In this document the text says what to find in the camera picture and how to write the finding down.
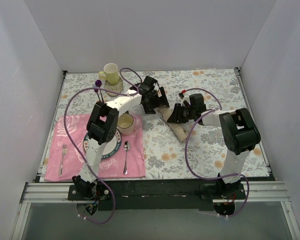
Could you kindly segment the beige cloth napkin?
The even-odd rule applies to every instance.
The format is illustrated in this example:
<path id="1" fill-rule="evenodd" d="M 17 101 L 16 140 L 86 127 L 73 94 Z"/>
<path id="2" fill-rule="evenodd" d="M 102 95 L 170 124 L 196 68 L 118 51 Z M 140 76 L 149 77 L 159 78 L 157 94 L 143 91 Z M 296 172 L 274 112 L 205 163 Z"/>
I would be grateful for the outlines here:
<path id="1" fill-rule="evenodd" d="M 167 106 L 161 106 L 158 108 L 158 111 L 161 113 L 164 121 L 169 125 L 169 127 L 175 133 L 178 140 L 181 143 L 184 143 L 188 137 L 189 132 L 185 128 L 183 128 L 181 124 L 168 123 L 168 119 L 172 115 L 173 110 Z"/>

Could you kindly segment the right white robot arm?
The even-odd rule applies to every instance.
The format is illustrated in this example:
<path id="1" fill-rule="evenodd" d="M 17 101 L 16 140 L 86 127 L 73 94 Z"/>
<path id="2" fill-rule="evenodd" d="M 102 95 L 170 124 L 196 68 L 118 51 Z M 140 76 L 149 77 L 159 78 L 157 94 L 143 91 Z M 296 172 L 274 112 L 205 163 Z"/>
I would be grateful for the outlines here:
<path id="1" fill-rule="evenodd" d="M 221 128 L 227 154 L 217 177 L 206 178 L 200 186 L 200 193 L 209 197 L 227 199 L 239 190 L 244 163 L 251 151 L 261 141 L 260 132 L 247 108 L 224 111 L 221 107 L 207 109 L 203 95 L 184 96 L 179 93 L 182 103 L 174 106 L 168 123 L 185 124 L 193 120 L 195 125 Z"/>

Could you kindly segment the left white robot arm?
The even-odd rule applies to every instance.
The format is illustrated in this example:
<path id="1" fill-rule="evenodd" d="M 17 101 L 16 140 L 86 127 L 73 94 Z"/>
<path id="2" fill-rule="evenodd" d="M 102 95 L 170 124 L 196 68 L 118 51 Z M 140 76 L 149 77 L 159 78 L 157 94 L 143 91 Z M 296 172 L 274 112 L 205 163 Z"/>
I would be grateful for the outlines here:
<path id="1" fill-rule="evenodd" d="M 161 86 L 156 90 L 157 85 L 156 79 L 146 76 L 142 83 L 132 85 L 116 99 L 106 103 L 99 101 L 94 105 L 86 125 L 88 144 L 85 164 L 79 174 L 72 177 L 77 192 L 85 200 L 96 196 L 93 182 L 97 179 L 103 151 L 115 136 L 119 117 L 138 105 L 143 106 L 146 114 L 155 114 L 156 108 L 170 106 L 164 88 Z"/>

